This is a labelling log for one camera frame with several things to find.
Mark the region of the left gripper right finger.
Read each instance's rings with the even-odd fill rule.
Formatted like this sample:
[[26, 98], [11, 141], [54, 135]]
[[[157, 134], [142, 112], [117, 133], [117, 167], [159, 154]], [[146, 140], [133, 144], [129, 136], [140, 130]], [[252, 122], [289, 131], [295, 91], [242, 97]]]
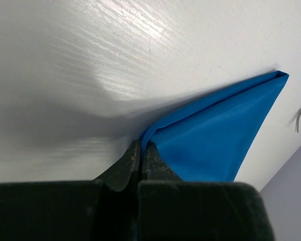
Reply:
[[138, 184], [138, 240], [274, 240], [263, 200], [239, 182], [185, 182], [149, 143]]

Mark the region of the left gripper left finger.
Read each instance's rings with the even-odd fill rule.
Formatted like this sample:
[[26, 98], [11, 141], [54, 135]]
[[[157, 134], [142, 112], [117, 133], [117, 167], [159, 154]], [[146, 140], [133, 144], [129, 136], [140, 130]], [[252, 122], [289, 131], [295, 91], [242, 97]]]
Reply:
[[0, 240], [136, 240], [140, 150], [93, 180], [0, 183]]

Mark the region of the blue cloth napkin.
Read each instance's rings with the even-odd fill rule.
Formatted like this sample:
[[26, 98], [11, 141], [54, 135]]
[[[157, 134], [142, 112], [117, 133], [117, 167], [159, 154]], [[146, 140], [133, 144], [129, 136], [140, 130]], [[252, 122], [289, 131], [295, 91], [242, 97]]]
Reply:
[[274, 71], [221, 88], [162, 117], [141, 135], [185, 181], [234, 181], [289, 75]]

